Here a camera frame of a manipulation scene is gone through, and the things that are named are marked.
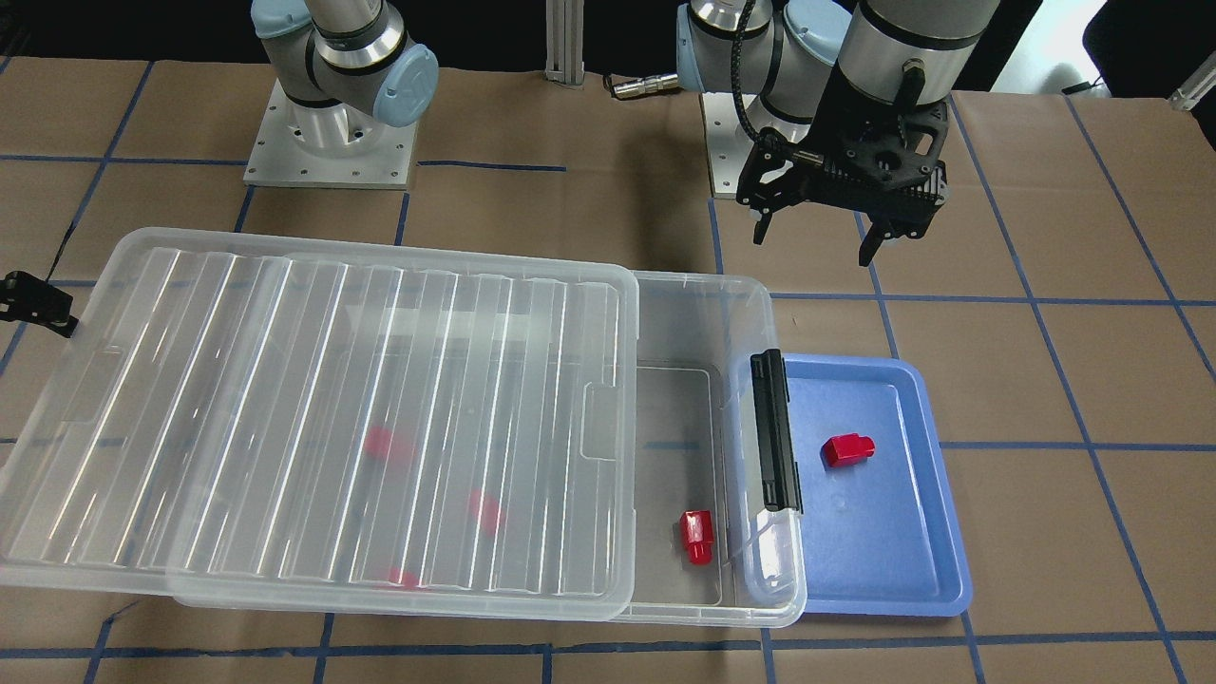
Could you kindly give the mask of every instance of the blue tray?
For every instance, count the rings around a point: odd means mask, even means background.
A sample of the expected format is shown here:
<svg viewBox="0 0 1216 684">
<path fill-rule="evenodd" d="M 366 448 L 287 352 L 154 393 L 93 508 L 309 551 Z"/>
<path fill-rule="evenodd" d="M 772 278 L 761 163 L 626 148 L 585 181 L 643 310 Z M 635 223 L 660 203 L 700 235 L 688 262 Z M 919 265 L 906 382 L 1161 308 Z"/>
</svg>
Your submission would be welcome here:
<svg viewBox="0 0 1216 684">
<path fill-rule="evenodd" d="M 893 359 L 787 354 L 803 487 L 806 612 L 956 616 L 972 600 L 955 503 L 924 380 Z M 874 455 L 831 469 L 834 434 Z"/>
</svg>

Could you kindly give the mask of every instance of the container lid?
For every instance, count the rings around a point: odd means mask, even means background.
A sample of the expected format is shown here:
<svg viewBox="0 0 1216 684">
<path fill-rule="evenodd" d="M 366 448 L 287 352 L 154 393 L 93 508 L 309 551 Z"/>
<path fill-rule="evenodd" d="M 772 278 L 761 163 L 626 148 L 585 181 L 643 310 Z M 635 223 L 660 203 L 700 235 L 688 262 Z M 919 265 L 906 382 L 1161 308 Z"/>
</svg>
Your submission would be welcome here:
<svg viewBox="0 0 1216 684">
<path fill-rule="evenodd" d="M 139 230 L 0 471 L 0 581 L 609 619 L 637 307 L 613 265 Z"/>
<path fill-rule="evenodd" d="M 921 374 L 893 359 L 787 354 L 803 487 L 806 612 L 950 617 L 972 579 Z M 874 453 L 828 464 L 858 434 Z"/>
</svg>

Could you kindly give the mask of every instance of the metal post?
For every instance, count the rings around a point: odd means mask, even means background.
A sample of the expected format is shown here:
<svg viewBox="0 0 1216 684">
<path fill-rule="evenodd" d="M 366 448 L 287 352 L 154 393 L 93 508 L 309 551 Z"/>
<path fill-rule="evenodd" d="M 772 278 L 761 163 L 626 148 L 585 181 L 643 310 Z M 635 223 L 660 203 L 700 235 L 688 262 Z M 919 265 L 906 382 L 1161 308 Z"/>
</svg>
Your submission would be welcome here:
<svg viewBox="0 0 1216 684">
<path fill-rule="evenodd" d="M 1182 85 L 1170 95 L 1170 105 L 1175 110 L 1188 112 L 1203 100 L 1212 86 L 1216 85 L 1216 52 L 1207 56 L 1207 60 L 1184 80 Z"/>
<path fill-rule="evenodd" d="M 582 0 L 546 0 L 548 16 L 545 78 L 582 85 Z"/>
</svg>

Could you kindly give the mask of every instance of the translucent plastic lid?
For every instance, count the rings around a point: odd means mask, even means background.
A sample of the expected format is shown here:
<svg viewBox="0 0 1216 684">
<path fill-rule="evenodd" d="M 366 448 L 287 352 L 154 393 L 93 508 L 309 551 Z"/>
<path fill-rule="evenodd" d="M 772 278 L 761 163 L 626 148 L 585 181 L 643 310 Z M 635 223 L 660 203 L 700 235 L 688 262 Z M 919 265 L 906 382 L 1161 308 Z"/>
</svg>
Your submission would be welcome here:
<svg viewBox="0 0 1216 684">
<path fill-rule="evenodd" d="M 612 265 L 136 231 L 0 471 L 0 581 L 612 618 L 637 308 Z"/>
</svg>

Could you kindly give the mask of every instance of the light blue joint cap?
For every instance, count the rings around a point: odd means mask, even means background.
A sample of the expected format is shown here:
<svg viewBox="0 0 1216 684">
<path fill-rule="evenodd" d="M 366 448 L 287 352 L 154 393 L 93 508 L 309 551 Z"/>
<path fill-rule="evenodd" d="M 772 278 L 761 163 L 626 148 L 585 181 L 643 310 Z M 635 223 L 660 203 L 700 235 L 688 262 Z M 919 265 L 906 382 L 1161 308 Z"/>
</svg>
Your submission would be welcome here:
<svg viewBox="0 0 1216 684">
<path fill-rule="evenodd" d="M 254 33 L 263 40 L 287 35 L 313 23 L 304 0 L 253 0 L 249 16 Z"/>
<path fill-rule="evenodd" d="M 834 65 L 852 16 L 832 0 L 789 0 L 786 26 L 804 50 Z"/>
<path fill-rule="evenodd" d="M 676 7 L 676 75 L 680 88 L 693 92 L 704 92 L 705 84 L 700 80 L 697 68 L 697 52 L 692 46 L 692 24 L 688 23 L 688 5 Z"/>
<path fill-rule="evenodd" d="M 439 60 L 426 45 L 413 44 L 388 68 L 372 117 L 395 128 L 407 127 L 427 111 L 438 85 Z"/>
</svg>

